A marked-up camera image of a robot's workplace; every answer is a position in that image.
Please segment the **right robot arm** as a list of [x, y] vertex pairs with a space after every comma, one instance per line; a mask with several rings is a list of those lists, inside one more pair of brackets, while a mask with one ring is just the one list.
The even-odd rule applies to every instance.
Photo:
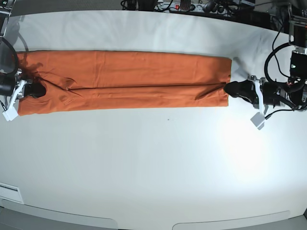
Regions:
[[12, 14], [16, 1], [2, 0], [0, 2], [0, 44], [6, 47], [9, 55], [12, 57], [12, 70], [0, 72], [0, 95], [4, 98], [0, 101], [3, 108], [2, 114], [6, 120], [12, 121], [18, 116], [14, 107], [16, 101], [31, 96], [39, 98], [46, 94], [46, 88], [41, 83], [33, 82], [33, 80], [24, 75], [20, 68], [17, 52], [11, 43], [5, 38], [8, 22]]

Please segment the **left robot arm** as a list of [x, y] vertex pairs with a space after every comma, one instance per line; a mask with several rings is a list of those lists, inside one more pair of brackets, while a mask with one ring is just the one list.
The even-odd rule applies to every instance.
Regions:
[[[245, 81], [233, 81], [225, 85], [224, 91], [233, 98], [241, 98], [259, 109], [264, 120], [265, 107], [287, 105], [289, 111], [307, 109], [307, 2], [291, 0], [288, 3], [289, 41], [272, 49], [264, 63], [264, 77], [249, 76]], [[269, 76], [270, 60], [284, 48], [293, 46], [290, 58], [290, 75], [286, 82], [278, 82]]]

